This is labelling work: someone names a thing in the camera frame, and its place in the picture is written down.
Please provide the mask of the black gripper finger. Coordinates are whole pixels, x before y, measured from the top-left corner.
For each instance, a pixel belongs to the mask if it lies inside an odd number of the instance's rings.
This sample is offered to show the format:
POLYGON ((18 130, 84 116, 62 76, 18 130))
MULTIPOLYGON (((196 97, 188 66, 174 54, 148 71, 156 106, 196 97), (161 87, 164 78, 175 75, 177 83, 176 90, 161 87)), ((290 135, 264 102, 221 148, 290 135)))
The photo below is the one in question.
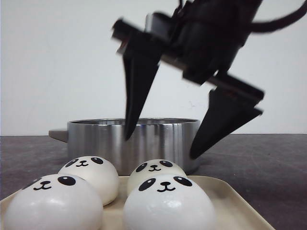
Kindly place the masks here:
POLYGON ((198 158, 221 139, 261 114, 261 110, 243 98, 231 96, 220 89, 211 90, 208 110, 192 142, 190 157, 198 158))

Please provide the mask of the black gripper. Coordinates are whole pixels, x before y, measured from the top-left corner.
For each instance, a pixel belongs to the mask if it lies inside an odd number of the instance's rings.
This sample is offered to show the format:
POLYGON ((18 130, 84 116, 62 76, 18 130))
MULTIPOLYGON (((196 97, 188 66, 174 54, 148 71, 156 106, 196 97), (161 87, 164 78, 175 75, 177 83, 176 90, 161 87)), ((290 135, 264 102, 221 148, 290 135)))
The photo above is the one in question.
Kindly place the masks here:
POLYGON ((141 30, 122 18, 113 25, 113 37, 121 41, 126 79, 125 140, 139 120, 149 90, 164 61, 197 84, 206 81, 258 102, 263 91, 230 75, 228 70, 249 32, 259 0, 194 0, 179 4, 172 16, 154 12, 141 30))

